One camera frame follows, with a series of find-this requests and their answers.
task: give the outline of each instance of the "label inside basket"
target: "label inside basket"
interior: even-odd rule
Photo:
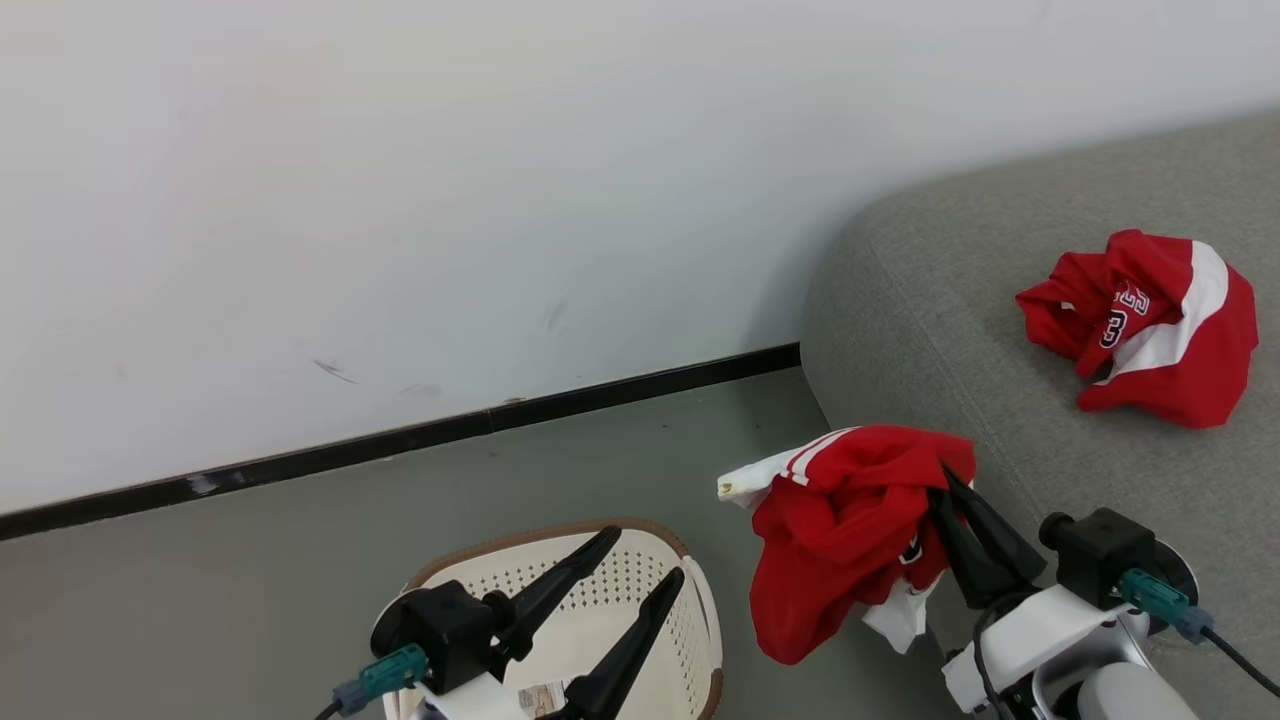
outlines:
[[[520,708],[529,715],[530,720],[550,715],[564,707],[564,685],[568,680],[556,680],[543,683],[520,691]]]

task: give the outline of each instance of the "black baseboard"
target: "black baseboard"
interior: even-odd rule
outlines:
[[[301,478],[411,450],[486,436],[498,430],[532,425],[659,395],[737,380],[795,368],[799,364],[799,345],[783,345],[559,395],[521,400],[479,413],[365,436],[232,468],[220,468],[69,500],[0,516],[0,541]]]

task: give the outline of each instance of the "basket handle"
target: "basket handle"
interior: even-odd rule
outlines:
[[[712,585],[707,582],[707,574],[701,565],[691,556],[680,559],[687,570],[687,575],[694,580],[694,591],[698,593],[698,603],[703,606],[703,619],[707,621],[708,644],[712,648],[712,667],[719,670],[724,664],[724,648],[721,644],[719,614],[716,611],[716,597],[712,596]]]

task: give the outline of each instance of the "white laundry basket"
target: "white laundry basket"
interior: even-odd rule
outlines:
[[[618,720],[707,720],[719,703],[722,683],[716,601],[689,550],[657,523],[599,520],[493,541],[436,560],[404,589],[460,580],[475,597],[490,591],[513,596],[607,525],[622,528],[622,537],[538,632],[529,657],[507,667],[503,685],[515,696],[589,673],[635,621],[640,601],[680,566],[685,585]],[[383,696],[387,720],[408,720],[419,700],[417,691]]]

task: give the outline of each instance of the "black cable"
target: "black cable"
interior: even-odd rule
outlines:
[[[1231,643],[1224,641],[1222,635],[1215,633],[1212,628],[1201,628],[1201,634],[1208,638],[1208,642],[1216,644],[1219,650],[1226,653],[1228,657],[1234,660],[1235,664],[1240,666],[1240,670],[1248,673],[1249,676],[1257,680],[1260,685],[1266,688],[1268,693],[1280,697],[1280,685],[1277,685],[1276,682],[1272,680],[1271,678],[1267,678],[1262,673],[1262,670],[1254,667],[1252,662],[1249,662],[1243,655],[1240,655],[1240,651],[1231,647]]]
[[[983,610],[978,618],[978,624],[973,626],[973,664],[978,667],[978,676],[982,678],[982,689],[987,693],[987,702],[996,708],[1001,720],[1015,720],[1015,717],[1005,707],[1005,703],[1000,701],[1000,693],[996,692],[996,687],[991,684],[991,675],[987,674],[987,662],[982,657],[982,633],[992,621],[992,616],[1000,612],[1006,605],[1021,602],[1037,592],[1039,591],[1006,594]]]
[[[339,707],[342,707],[340,701],[335,700],[330,702],[329,707],[325,707],[324,710],[320,711],[320,715],[316,715],[316,720],[329,720],[330,717],[334,716],[335,712],[338,712]]]

